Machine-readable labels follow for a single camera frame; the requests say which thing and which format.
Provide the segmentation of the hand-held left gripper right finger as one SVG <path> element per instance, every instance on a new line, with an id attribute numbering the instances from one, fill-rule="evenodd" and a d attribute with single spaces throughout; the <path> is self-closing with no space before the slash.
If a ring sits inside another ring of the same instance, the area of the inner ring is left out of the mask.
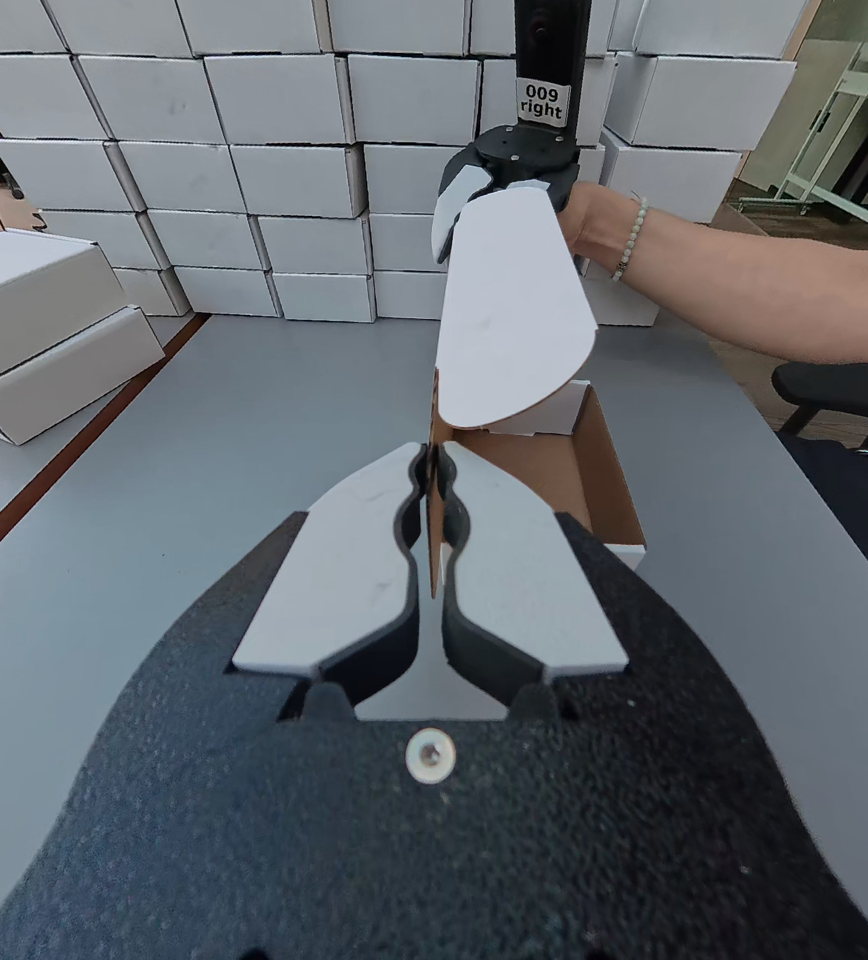
<path id="1" fill-rule="evenodd" d="M 628 654 L 553 509 L 454 440 L 439 446 L 438 484 L 450 666 L 508 708 L 529 686 L 624 672 Z"/>

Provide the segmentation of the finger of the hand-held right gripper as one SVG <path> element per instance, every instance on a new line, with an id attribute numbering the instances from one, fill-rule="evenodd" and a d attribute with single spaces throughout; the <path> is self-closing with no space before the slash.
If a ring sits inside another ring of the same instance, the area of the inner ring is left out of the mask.
<path id="1" fill-rule="evenodd" d="M 493 189 L 495 175 L 475 146 L 456 153 L 443 170 L 432 221 L 432 256 L 442 264 L 450 255 L 455 225 L 464 206 Z"/>

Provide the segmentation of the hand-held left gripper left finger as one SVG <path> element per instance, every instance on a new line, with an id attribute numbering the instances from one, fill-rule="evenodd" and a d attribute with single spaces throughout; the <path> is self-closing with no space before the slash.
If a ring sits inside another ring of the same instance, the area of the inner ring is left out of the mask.
<path id="1" fill-rule="evenodd" d="M 332 683 L 359 704 L 416 658 L 427 447 L 410 441 L 349 475 L 308 510 L 232 664 Z"/>

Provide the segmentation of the white box with brown inside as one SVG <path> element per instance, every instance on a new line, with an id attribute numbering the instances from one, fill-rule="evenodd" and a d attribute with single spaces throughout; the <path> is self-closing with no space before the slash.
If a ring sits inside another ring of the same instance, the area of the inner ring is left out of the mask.
<path id="1" fill-rule="evenodd" d="M 597 323 L 545 184 L 464 205 L 453 229 L 428 452 L 431 594 L 446 566 L 437 447 L 455 441 L 570 514 L 635 570 L 646 539 L 603 408 L 580 372 Z"/>

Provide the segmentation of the person's right forearm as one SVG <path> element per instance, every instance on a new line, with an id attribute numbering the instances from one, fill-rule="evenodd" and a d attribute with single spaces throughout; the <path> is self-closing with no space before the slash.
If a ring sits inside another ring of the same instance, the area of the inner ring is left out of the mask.
<path id="1" fill-rule="evenodd" d="M 716 340 L 788 361 L 868 363 L 868 250 L 653 210 L 623 279 Z"/>

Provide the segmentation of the person's right hand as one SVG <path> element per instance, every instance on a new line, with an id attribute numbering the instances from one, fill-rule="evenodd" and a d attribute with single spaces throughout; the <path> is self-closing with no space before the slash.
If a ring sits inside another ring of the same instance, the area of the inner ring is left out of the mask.
<path id="1" fill-rule="evenodd" d="M 606 186 L 578 181 L 558 214 L 558 221 L 572 255 L 594 261 L 618 278 L 630 262 L 631 237 L 639 233 L 643 217 L 636 198 Z"/>

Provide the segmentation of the stack of white cardboard boxes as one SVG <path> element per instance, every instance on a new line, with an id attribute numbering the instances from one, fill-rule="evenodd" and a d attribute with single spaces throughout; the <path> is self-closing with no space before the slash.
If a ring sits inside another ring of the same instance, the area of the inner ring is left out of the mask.
<path id="1" fill-rule="evenodd" d="M 708 225 L 807 2 L 591 2 L 578 182 Z M 444 167 L 515 122 L 514 2 L 0 2 L 0 167 L 149 317 L 437 320 Z"/>

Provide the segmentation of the white metal rack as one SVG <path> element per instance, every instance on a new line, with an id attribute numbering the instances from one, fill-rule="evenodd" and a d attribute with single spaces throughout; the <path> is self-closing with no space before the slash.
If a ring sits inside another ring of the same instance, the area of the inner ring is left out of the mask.
<path id="1" fill-rule="evenodd" d="M 802 215 L 825 205 L 868 226 L 868 42 L 852 51 L 773 200 Z"/>

